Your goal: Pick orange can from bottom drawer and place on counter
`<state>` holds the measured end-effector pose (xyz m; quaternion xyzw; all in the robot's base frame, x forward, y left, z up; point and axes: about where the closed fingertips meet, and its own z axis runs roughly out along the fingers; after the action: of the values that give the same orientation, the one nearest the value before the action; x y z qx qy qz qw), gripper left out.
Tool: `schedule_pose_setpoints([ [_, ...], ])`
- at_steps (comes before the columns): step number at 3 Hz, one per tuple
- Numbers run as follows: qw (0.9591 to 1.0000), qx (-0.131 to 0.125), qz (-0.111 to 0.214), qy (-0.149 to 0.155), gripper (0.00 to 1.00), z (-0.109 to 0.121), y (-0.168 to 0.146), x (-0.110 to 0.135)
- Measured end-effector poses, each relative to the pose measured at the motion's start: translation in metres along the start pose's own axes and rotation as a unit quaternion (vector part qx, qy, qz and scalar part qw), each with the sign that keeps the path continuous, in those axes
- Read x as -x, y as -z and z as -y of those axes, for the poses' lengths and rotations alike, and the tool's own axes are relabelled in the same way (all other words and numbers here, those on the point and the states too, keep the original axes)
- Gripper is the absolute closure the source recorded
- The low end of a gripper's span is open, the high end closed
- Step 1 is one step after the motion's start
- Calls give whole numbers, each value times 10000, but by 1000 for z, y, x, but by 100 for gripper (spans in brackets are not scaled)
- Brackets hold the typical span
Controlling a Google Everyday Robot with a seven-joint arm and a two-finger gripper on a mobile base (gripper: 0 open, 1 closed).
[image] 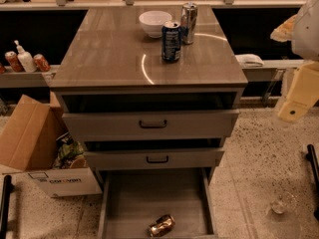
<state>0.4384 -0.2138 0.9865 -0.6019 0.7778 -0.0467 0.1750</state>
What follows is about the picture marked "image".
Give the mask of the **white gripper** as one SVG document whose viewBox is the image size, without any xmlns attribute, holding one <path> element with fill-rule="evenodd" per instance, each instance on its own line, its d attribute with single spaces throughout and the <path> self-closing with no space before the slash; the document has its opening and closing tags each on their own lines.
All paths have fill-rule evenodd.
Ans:
<svg viewBox="0 0 319 239">
<path fill-rule="evenodd" d="M 293 72 L 288 93 L 277 116 L 295 122 L 319 101 L 319 0 L 308 0 L 298 11 L 275 28 L 270 38 L 291 41 L 292 51 L 307 61 Z"/>
</svg>

